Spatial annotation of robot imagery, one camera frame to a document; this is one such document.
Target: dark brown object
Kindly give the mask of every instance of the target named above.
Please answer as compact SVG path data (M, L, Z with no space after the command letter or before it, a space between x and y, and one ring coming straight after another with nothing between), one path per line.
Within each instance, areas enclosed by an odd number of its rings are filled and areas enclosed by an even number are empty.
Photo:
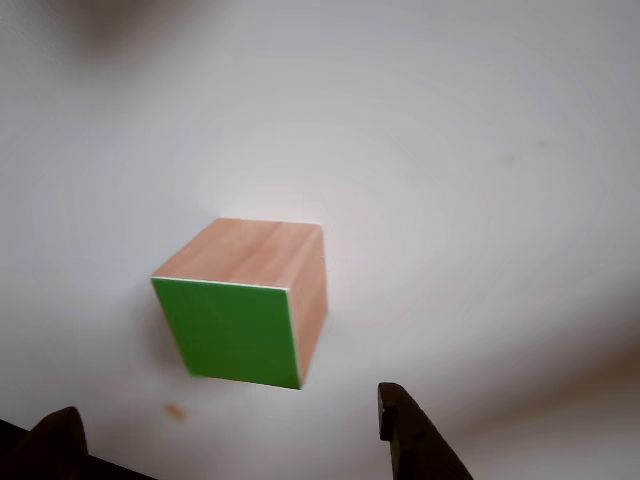
M394 480L473 480L449 444L407 391L378 385L380 440L391 443Z
M47 415L30 432L0 420L0 478L153 480L89 455L74 407Z

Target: white wall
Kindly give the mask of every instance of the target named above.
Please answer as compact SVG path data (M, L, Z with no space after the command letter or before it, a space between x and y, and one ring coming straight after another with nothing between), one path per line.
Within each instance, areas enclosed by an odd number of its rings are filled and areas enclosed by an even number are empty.
M637 476L638 2L70 5L0 4L1 418L76 405L159 479L382 480L396 381L477 479ZM301 392L180 364L148 278L216 216L325 227Z

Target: green square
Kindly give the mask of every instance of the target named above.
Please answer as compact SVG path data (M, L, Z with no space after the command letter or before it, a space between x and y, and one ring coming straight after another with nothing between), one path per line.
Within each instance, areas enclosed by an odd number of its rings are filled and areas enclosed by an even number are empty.
M193 375L301 388L286 289L151 281Z

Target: white edge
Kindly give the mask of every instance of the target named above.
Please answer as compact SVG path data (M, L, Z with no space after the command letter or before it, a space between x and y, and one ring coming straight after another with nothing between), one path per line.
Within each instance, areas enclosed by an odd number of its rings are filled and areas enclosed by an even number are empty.
M284 290L289 291L286 287L272 287L270 285L249 285L247 283L233 283L233 282L216 282L213 280L198 280L195 278L176 278L176 277L151 277L151 280L176 280L178 282L191 282L191 283L215 283L218 285L235 285L236 287L253 287L253 288L270 288L272 290Z
M298 390L302 390L302 376L300 375L301 365L300 365L300 355L298 355L298 336L296 335L294 319L293 319L293 309L291 308L291 297L289 295L290 290L285 289L287 292L287 307L289 308L289 327L291 328L291 341L293 342L293 353L296 357L296 375L298 377Z

